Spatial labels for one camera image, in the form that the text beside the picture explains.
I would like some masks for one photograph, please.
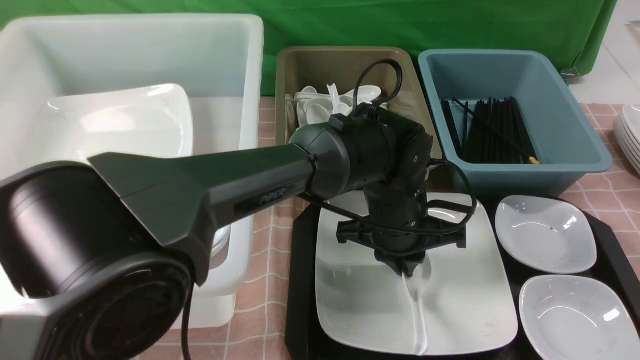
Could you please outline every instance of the pink checkered tablecloth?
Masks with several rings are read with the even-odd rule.
[[[622,153],[612,124],[622,105],[583,105],[614,158],[604,174],[583,177],[561,197],[609,224],[640,277],[640,176]],[[275,144],[275,102],[260,106],[259,144]],[[290,200],[255,216],[250,269],[236,313],[220,328],[191,329],[193,360],[290,360],[284,345],[293,219],[303,204]],[[181,360],[179,331],[170,331],[139,360]]]

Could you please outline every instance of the green backdrop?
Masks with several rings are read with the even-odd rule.
[[[591,71],[616,0],[0,0],[0,22],[87,13],[252,13],[264,21],[262,94],[276,56],[296,45],[539,51],[558,69]]]

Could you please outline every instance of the black tray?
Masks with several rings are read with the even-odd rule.
[[[480,199],[493,224],[495,209],[500,199]],[[636,329],[640,330],[640,281],[622,251],[611,228],[586,214],[598,249],[598,261],[591,270],[578,274],[609,285],[622,299]],[[401,356],[369,352],[348,347],[331,340],[322,330],[316,311],[316,235],[320,209],[309,206],[294,222],[289,274],[289,301],[285,342],[292,360],[354,360],[354,359],[540,359],[522,329],[518,318],[518,334],[509,345],[473,355],[464,356]],[[511,286],[516,311],[522,285],[531,277],[545,273],[533,270],[515,261],[498,244]]]

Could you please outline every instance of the white floor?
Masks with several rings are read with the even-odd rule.
[[[582,103],[640,104],[640,37],[627,24],[640,20],[639,0],[618,0],[593,71],[570,86]]]

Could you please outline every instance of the chopsticks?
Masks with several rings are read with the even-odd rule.
[[[441,105],[454,148],[463,160],[470,163],[540,164],[514,97],[505,101],[478,101],[475,111],[469,108],[468,102],[463,104],[455,98],[452,101],[464,110],[461,140],[449,101],[443,100]],[[469,118],[472,121],[468,129]]]

